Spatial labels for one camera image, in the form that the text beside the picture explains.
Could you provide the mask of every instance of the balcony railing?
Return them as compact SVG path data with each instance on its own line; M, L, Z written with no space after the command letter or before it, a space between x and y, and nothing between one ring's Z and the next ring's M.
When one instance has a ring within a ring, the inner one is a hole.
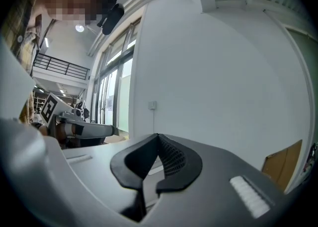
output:
M34 67L43 68L59 74L86 80L88 68L39 53L33 62Z

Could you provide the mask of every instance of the person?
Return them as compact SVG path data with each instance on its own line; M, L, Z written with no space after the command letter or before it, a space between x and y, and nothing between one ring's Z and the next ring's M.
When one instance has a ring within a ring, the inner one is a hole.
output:
M113 0L16 0L1 25L1 34L22 67L32 76L32 61L39 50L43 14L55 20L84 24L95 20L99 14L105 14L104 10L112 5ZM33 114L31 93L19 119L24 124L30 124ZM48 135L45 126L34 126L43 135ZM61 132L58 139L62 140L63 136Z

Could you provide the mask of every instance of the plaid shirt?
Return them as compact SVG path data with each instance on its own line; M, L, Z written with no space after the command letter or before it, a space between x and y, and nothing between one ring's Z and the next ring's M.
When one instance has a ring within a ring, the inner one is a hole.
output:
M35 0L16 0L1 26L1 33L8 47L30 76L42 26L42 16L38 16L35 27L27 28L34 3ZM20 114L20 121L25 124L32 122L33 113L31 93Z

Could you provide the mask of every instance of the wall outlet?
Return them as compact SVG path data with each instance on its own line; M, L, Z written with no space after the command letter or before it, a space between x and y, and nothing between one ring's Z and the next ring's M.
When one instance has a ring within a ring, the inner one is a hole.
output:
M157 102L156 101L148 102L148 109L155 110L156 108L157 108Z

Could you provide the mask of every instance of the tall window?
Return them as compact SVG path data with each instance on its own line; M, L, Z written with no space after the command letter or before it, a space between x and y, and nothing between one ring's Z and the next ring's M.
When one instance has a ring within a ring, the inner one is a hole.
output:
M128 138L129 89L132 57L140 19L132 23L102 54L92 97L92 122L113 125Z

